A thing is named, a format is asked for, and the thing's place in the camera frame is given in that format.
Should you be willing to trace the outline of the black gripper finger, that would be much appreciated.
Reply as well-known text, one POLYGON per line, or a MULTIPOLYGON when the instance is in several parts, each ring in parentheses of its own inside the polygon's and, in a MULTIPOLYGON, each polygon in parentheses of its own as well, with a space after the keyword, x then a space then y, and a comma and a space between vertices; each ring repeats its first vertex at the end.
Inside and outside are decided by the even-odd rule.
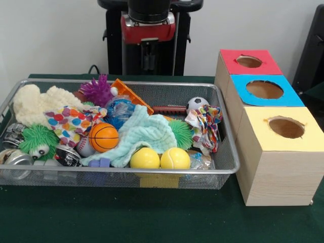
POLYGON ((149 42, 149 68, 155 69, 156 65, 156 45, 157 41, 149 42))
POLYGON ((143 70, 148 70, 150 65, 150 45, 148 43, 141 44, 141 65, 143 70))

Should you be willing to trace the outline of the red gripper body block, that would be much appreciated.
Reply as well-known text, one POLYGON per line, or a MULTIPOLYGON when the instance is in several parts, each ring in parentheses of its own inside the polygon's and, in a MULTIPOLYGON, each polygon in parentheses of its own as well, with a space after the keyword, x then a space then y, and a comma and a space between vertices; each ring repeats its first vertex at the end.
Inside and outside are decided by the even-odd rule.
POLYGON ((127 14, 124 14, 121 16, 120 24, 123 41, 134 45, 145 41, 170 41, 176 30, 175 16, 171 12, 165 21, 158 24, 134 22, 127 14))

